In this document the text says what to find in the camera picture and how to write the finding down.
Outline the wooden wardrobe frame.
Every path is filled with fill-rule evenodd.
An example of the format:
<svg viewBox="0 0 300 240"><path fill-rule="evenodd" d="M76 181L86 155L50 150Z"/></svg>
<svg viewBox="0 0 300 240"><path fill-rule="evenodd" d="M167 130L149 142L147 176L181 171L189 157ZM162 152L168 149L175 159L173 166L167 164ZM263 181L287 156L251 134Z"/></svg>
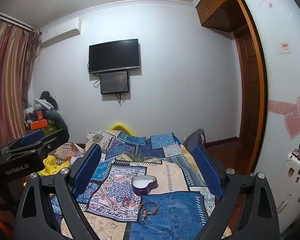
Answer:
<svg viewBox="0 0 300 240"><path fill-rule="evenodd" d="M203 27L233 33L241 77L241 146L243 173L254 171L267 117L267 74L261 40L244 0L194 0Z"/></svg>

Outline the pile of clothes and boxes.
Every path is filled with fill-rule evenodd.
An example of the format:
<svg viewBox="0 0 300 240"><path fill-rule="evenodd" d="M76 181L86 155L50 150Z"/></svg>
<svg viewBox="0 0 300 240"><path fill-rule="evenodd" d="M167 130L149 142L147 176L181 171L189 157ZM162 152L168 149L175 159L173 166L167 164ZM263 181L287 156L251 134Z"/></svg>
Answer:
<svg viewBox="0 0 300 240"><path fill-rule="evenodd" d="M41 128L46 135L60 129L68 131L68 126L59 112L58 103L49 91L43 91L38 99L34 99L33 105L23 111L23 118L26 128L31 132L30 123L43 119L48 122L47 127Z"/></svg>

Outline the white sliding wardrobe door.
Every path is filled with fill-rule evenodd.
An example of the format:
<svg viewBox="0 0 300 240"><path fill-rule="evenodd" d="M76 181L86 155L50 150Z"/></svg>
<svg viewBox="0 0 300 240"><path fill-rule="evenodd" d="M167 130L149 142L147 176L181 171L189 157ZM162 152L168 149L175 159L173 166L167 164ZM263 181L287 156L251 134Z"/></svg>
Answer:
<svg viewBox="0 0 300 240"><path fill-rule="evenodd" d="M244 0L266 62L268 114L256 171L274 189L300 142L300 8L294 0Z"/></svg>

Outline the white air conditioner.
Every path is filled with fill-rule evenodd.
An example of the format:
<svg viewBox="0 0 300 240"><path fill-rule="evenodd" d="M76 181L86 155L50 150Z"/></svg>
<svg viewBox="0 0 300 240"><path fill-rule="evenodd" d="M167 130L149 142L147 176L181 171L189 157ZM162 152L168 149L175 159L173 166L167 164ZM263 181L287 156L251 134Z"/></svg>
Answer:
<svg viewBox="0 0 300 240"><path fill-rule="evenodd" d="M81 34L82 21L79 17L57 24L42 31L41 45L43 48Z"/></svg>

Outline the small beaded jewelry piece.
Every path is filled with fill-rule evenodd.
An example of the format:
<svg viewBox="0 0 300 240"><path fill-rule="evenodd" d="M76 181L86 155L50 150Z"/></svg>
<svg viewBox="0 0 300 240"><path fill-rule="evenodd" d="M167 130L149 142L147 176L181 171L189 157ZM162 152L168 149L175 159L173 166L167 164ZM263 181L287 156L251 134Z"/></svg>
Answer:
<svg viewBox="0 0 300 240"><path fill-rule="evenodd" d="M128 207L134 207L135 206L135 198L128 198L128 197L124 197L123 198L123 201L122 201L122 204L121 204L121 207L125 207L125 208L128 208Z"/></svg>

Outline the blue patchwork bedspread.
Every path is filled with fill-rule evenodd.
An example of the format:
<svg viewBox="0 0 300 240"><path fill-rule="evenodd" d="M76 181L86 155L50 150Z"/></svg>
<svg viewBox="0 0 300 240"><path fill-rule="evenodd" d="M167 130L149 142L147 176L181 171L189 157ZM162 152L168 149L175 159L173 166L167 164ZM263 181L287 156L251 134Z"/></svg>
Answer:
<svg viewBox="0 0 300 240"><path fill-rule="evenodd" d="M100 239L195 239L217 197L187 149L172 134L135 137L91 132L84 146L54 153L57 171L70 167L92 144L101 159L76 202Z"/></svg>

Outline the striped red curtain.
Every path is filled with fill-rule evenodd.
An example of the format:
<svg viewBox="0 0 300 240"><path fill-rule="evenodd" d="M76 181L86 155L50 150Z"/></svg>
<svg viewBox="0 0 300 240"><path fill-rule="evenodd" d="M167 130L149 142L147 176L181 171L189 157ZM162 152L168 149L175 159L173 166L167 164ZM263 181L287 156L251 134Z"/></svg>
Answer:
<svg viewBox="0 0 300 240"><path fill-rule="evenodd" d="M0 20L0 143L26 134L23 110L28 105L39 30L25 31Z"/></svg>

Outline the purple heart-shaped tin box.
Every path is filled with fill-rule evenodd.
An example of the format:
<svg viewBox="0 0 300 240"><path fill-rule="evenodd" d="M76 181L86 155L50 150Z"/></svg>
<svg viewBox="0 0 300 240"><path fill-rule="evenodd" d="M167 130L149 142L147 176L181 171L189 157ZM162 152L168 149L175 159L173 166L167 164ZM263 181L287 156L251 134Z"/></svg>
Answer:
<svg viewBox="0 0 300 240"><path fill-rule="evenodd" d="M137 196L145 196L151 190L158 187L158 181L155 176L133 176L132 189Z"/></svg>

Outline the small black wall monitor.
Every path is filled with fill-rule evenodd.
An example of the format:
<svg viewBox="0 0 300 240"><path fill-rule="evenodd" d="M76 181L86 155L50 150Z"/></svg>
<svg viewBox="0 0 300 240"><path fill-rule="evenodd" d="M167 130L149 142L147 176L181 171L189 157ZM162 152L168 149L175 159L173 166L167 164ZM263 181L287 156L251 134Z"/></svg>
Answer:
<svg viewBox="0 0 300 240"><path fill-rule="evenodd" d="M119 94L129 92L129 75L127 71L100 74L101 94Z"/></svg>

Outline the black wall television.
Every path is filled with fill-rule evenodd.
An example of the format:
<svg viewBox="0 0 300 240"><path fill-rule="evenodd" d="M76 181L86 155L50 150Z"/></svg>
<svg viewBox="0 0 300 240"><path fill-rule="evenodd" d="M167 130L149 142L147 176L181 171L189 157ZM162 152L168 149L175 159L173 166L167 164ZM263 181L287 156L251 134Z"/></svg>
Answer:
<svg viewBox="0 0 300 240"><path fill-rule="evenodd" d="M140 68L140 50L137 38L89 46L89 74L137 68Z"/></svg>

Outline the silver ring keychain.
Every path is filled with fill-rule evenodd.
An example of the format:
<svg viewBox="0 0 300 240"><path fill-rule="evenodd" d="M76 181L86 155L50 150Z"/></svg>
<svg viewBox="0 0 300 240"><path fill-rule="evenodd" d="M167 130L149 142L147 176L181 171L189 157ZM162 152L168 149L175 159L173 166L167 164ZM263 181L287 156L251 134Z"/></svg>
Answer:
<svg viewBox="0 0 300 240"><path fill-rule="evenodd" d="M142 211L142 213L140 213L141 219L144 222L149 222L150 221L150 215L151 215L151 212L148 211L148 210L144 210L144 211Z"/></svg>

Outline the dark purple pillow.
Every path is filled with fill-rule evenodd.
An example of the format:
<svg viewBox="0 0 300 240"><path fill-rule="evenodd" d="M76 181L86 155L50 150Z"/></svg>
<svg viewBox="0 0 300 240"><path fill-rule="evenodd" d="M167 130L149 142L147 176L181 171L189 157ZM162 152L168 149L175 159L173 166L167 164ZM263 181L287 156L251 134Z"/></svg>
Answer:
<svg viewBox="0 0 300 240"><path fill-rule="evenodd" d="M189 135L183 142L184 147L190 154L192 154L194 148L198 144L201 144L203 146L205 146L206 144L205 133L203 129L197 129L191 135Z"/></svg>

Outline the yellow cloth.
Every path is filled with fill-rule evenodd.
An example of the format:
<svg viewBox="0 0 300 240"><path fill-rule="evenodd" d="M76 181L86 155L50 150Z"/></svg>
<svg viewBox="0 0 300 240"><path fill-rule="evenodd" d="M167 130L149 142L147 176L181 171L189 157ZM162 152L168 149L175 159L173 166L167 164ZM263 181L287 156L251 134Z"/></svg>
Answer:
<svg viewBox="0 0 300 240"><path fill-rule="evenodd" d="M50 176L57 174L63 168L69 168L70 164L68 161L57 165L56 158L53 155L49 155L47 158L43 160L44 169L39 171L38 174L42 176Z"/></svg>

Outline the white cabinet with stickers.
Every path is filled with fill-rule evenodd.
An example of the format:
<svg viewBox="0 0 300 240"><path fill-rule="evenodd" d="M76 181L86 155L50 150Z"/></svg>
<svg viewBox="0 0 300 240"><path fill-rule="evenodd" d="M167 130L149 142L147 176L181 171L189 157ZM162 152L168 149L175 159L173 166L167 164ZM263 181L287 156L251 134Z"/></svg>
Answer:
<svg viewBox="0 0 300 240"><path fill-rule="evenodd" d="M289 153L273 189L279 218L280 233L283 233L300 217L300 160Z"/></svg>

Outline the orange box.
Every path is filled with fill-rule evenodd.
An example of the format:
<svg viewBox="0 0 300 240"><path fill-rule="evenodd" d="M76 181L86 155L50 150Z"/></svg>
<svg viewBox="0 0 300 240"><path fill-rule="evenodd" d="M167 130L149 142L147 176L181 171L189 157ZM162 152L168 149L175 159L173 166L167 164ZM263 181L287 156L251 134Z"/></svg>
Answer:
<svg viewBox="0 0 300 240"><path fill-rule="evenodd" d="M46 119L39 120L39 121L34 121L34 122L30 123L30 129L32 131L37 130L37 129L41 129L41 128L44 128L44 127L47 127L47 126L48 126L48 122L47 122Z"/></svg>

